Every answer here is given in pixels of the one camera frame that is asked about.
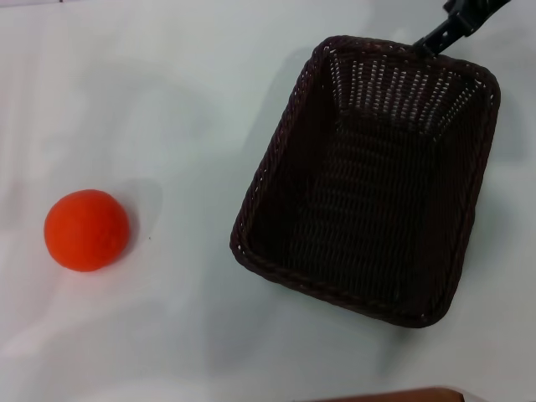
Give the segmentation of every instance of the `ball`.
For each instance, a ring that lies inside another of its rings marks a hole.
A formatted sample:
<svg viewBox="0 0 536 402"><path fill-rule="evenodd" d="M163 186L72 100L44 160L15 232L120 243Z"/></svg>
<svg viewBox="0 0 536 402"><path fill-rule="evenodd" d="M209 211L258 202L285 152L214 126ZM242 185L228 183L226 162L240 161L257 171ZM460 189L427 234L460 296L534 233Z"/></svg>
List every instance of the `ball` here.
<svg viewBox="0 0 536 402"><path fill-rule="evenodd" d="M123 207L108 193L82 190L58 201L44 221L50 255L73 271L96 271L111 264L130 235Z"/></svg>

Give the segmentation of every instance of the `white table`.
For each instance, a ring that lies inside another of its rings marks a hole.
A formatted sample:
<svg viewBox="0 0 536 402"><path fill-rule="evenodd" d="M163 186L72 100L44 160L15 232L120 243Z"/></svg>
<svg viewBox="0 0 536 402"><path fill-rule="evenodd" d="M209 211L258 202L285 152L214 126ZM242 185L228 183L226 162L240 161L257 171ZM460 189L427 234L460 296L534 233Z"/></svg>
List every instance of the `white table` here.
<svg viewBox="0 0 536 402"><path fill-rule="evenodd" d="M67 0L0 8L0 399L285 401L444 384L536 399L536 2L446 53L503 101L447 316L406 330L235 263L229 233L312 48L411 43L441 0ZM123 260L78 274L50 206L100 188L137 211Z"/></svg>

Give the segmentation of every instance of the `basket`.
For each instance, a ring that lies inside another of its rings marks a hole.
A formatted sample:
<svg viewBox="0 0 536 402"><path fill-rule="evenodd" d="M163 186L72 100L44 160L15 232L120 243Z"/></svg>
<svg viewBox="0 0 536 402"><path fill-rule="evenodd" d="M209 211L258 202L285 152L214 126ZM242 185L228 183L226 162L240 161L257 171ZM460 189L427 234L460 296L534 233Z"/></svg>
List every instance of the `basket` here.
<svg viewBox="0 0 536 402"><path fill-rule="evenodd" d="M449 309L492 145L486 69L375 39L312 53L231 234L236 260L403 327Z"/></svg>

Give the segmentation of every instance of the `woven basket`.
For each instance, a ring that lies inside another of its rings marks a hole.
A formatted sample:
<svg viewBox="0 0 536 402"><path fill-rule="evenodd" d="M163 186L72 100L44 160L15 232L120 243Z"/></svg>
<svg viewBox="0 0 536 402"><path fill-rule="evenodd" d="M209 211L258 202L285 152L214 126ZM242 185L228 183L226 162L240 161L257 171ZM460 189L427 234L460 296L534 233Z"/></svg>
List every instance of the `woven basket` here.
<svg viewBox="0 0 536 402"><path fill-rule="evenodd" d="M236 260L395 325L439 321L460 279L499 102L478 65L327 39L245 195Z"/></svg>

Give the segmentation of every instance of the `wicker basket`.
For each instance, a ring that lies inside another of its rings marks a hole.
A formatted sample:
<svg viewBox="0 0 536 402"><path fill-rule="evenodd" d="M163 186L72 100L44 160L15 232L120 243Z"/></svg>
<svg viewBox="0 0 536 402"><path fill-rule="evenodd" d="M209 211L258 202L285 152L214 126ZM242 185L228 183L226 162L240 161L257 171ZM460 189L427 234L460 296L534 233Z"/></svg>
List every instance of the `wicker basket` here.
<svg viewBox="0 0 536 402"><path fill-rule="evenodd" d="M478 65L327 39L245 195L236 260L395 325L439 321L460 279L499 102Z"/></svg>

